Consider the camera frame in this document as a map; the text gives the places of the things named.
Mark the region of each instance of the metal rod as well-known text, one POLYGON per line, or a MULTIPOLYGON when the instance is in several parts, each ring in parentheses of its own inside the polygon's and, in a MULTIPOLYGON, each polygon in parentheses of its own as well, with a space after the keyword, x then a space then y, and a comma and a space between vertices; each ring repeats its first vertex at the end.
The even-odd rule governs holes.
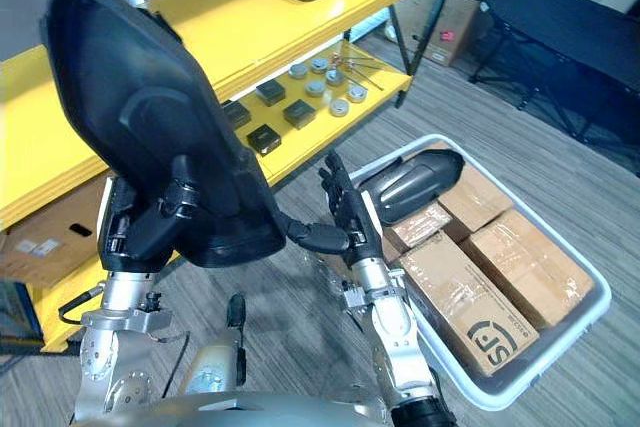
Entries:
POLYGON ((433 4, 433 8, 429 13, 429 20, 427 21, 424 30, 422 32, 422 37, 420 37, 420 42, 418 42, 418 48, 413 55, 413 59, 411 60, 411 65, 409 66, 408 74, 413 76, 418 71, 418 67, 420 67, 420 62, 422 61, 422 56, 424 51, 427 49, 427 45, 431 40, 431 36, 433 35, 433 31, 436 29, 436 24, 438 19, 440 18, 440 14, 442 13, 442 8, 444 7, 444 3, 446 0, 436 0, 433 4))
POLYGON ((398 21, 398 14, 396 13, 396 7, 391 4, 389 6, 389 16, 391 17, 391 24, 396 34, 396 41, 400 48, 400 55, 402 56, 402 64, 404 65, 404 71, 408 74, 411 67, 411 61, 409 60, 409 54, 407 52, 407 45, 404 42, 404 35, 400 29, 400 22, 398 21))
POLYGON ((351 67, 351 70, 354 71, 356 74, 358 74, 361 77, 364 77, 365 79, 367 79, 367 81, 373 85, 376 89, 378 89, 379 91, 383 91, 384 89, 382 87, 380 87, 378 84, 376 84, 373 80, 371 80, 369 77, 367 77, 366 75, 364 75, 362 72, 360 72, 358 69, 356 69, 355 67, 351 67))

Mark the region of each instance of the black cable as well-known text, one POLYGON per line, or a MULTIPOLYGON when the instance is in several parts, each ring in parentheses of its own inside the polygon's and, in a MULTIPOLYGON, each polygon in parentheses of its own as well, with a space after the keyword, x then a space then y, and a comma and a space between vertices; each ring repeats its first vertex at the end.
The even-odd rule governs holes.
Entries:
POLYGON ((93 287, 81 293, 77 297, 74 297, 73 299, 71 299, 69 302, 67 302, 66 304, 64 304, 62 307, 58 309, 58 318, 65 324, 82 325, 82 322, 80 322, 79 320, 69 319, 65 317, 65 314, 67 314, 70 310, 73 310, 76 307, 81 306, 85 302, 90 301, 95 296, 101 294, 102 291, 103 291, 103 286, 101 284, 98 284, 96 287, 93 287))
POLYGON ((362 325, 360 325, 360 322, 358 322, 358 319, 356 319, 356 316, 353 314, 353 312, 351 312, 350 310, 347 310, 346 312, 349 318, 353 320, 353 323, 356 325, 358 330, 364 334, 364 329, 362 328, 362 325))
POLYGON ((173 366, 173 370, 171 371, 171 375, 169 375, 169 379, 167 380, 167 384, 164 387, 164 391, 162 392, 162 399, 164 399, 167 396, 167 393, 169 393, 169 387, 171 387, 171 382, 173 382, 173 378, 176 375, 176 372, 178 371, 178 367, 180 366, 180 362, 182 362, 182 358, 184 357, 184 353, 187 350, 187 346, 189 345, 189 339, 191 338, 191 332, 189 332, 188 330, 184 333, 184 343, 182 344, 182 349, 180 349, 180 353, 178 354, 178 358, 176 359, 176 363, 173 366))
POLYGON ((433 375, 433 379, 436 381, 436 387, 438 388, 438 395, 440 396, 440 402, 442 402, 442 406, 444 407, 444 410, 446 410, 447 412, 451 412, 449 410, 449 406, 444 400, 444 396, 442 395, 442 387, 440 387, 440 376, 438 375, 438 372, 436 372, 435 369, 431 366, 429 366, 429 370, 431 371, 431 375, 433 375))

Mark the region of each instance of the black stand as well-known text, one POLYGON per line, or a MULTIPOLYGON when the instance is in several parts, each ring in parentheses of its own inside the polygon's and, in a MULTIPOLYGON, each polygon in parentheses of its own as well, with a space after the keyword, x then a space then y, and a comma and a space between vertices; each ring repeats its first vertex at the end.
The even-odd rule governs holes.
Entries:
MULTIPOLYGON (((438 23, 438 19, 440 18, 440 14, 442 13, 442 8, 444 7, 445 2, 446 0, 436 0, 433 4, 431 12, 429 13, 429 17, 427 19, 427 23, 425 24, 422 35, 418 41, 418 47, 413 53, 413 58, 411 59, 409 58, 407 45, 405 44, 402 30, 400 29, 400 22, 398 20, 396 9, 393 5, 389 6, 389 15, 391 17, 391 23, 396 34, 398 47, 400 48, 400 55, 402 56, 404 70, 407 75, 410 75, 411 77, 416 75, 416 72, 420 67, 420 62, 422 62, 424 51, 427 49, 427 45, 429 45, 429 41, 431 40, 431 36, 433 35, 433 32, 436 28, 436 24, 438 23)), ((395 104, 396 108, 400 108, 402 106, 406 97, 406 91, 401 90, 400 92, 398 92, 398 97, 396 98, 395 104)))

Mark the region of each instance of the shelf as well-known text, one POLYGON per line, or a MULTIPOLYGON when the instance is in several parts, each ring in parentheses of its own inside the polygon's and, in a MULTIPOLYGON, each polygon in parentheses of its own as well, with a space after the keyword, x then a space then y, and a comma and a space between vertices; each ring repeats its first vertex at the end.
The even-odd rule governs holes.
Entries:
MULTIPOLYGON (((333 52, 340 52, 342 56, 371 57, 366 51, 349 44, 339 42, 318 54, 319 57, 330 57, 333 52)), ((241 99, 241 103, 251 111, 252 120, 247 125, 239 128, 236 135, 246 144, 246 135, 267 123, 282 137, 282 145, 276 150, 260 157, 258 162, 267 178, 269 185, 274 185, 282 180, 288 173, 309 160, 314 154, 328 145, 333 139, 345 133, 355 126, 368 114, 375 111, 386 100, 398 92, 406 89, 411 77, 401 73, 396 68, 377 61, 380 70, 373 71, 369 76, 376 84, 383 87, 383 91, 377 90, 363 80, 362 84, 369 92, 364 102, 351 104, 349 113, 345 117, 333 117, 329 113, 328 103, 334 97, 345 98, 346 83, 338 88, 327 86, 323 97, 311 98, 304 93, 304 86, 309 80, 322 79, 323 74, 314 74, 311 71, 306 79, 294 80, 283 74, 277 81, 285 88, 287 97, 280 102, 267 107, 255 93, 248 94, 241 99), (282 111, 295 100, 302 98, 305 102, 317 110, 316 118, 301 130, 291 126, 284 120, 282 111)), ((98 257, 85 262, 77 270, 73 271, 51 289, 31 289, 31 298, 34 309, 40 321, 40 327, 44 334, 45 347, 43 352, 62 352, 66 349, 66 339, 79 330, 78 326, 69 325, 58 319, 58 307, 71 298, 104 280, 106 272, 102 269, 98 257)), ((81 312, 96 309, 99 306, 99 298, 93 299, 76 311, 69 313, 70 318, 79 318, 81 312)))
MULTIPOLYGON (((226 100, 396 0, 151 0, 226 100)), ((0 229, 104 171, 68 125, 42 46, 2 65, 0 229)))
MULTIPOLYGON (((331 54, 339 52, 343 57, 371 57, 368 52, 342 41, 318 53, 317 57, 331 58, 331 54)), ((332 140, 346 132, 358 121, 373 112, 384 101, 388 100, 400 89, 409 86, 411 77, 396 68, 376 60, 380 70, 361 67, 359 70, 384 90, 380 91, 366 79, 356 73, 347 75, 368 89, 367 98, 360 104, 350 103, 349 113, 345 117, 334 117, 329 111, 329 103, 334 98, 346 99, 347 84, 333 88, 327 85, 322 97, 309 97, 304 89, 310 80, 324 80, 324 74, 315 74, 309 70, 307 77, 295 80, 287 73, 276 80, 285 88, 287 97, 277 104, 267 107, 255 92, 240 99, 240 102, 251 112, 252 121, 236 131, 237 136, 246 144, 246 135, 262 124, 269 124, 282 138, 282 145, 265 157, 258 157, 265 176, 270 185, 282 180, 292 170, 311 158, 314 154, 327 146, 332 140), (283 111, 298 99, 304 100, 316 109, 316 118, 301 130, 289 124, 283 116, 283 111)))

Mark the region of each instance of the cardboard box on floor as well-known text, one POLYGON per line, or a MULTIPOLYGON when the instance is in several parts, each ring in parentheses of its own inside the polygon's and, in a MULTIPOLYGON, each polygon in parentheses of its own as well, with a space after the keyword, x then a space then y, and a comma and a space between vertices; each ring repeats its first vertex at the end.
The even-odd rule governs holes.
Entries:
MULTIPOLYGON (((429 149, 449 148, 444 142, 429 146, 429 149)), ((460 180, 440 196, 438 203, 453 217, 444 231, 456 243, 513 206, 509 197, 468 162, 462 169, 460 180)))
POLYGON ((505 212, 460 247, 538 330, 560 322, 594 285, 516 210, 505 212))
MULTIPOLYGON (((435 0, 400 0, 396 12, 407 48, 415 51, 435 0)), ((446 0, 424 57, 444 66, 453 62, 468 44, 478 11, 477 0, 446 0)))
POLYGON ((398 261, 441 319, 451 350, 491 376, 538 333, 460 248, 439 232, 398 261))
POLYGON ((427 240, 451 221, 451 216, 437 203, 425 207, 391 227, 384 227, 384 236, 404 254, 427 240))
POLYGON ((106 177, 97 176, 7 229, 0 276, 52 287, 96 255, 96 222, 106 177))

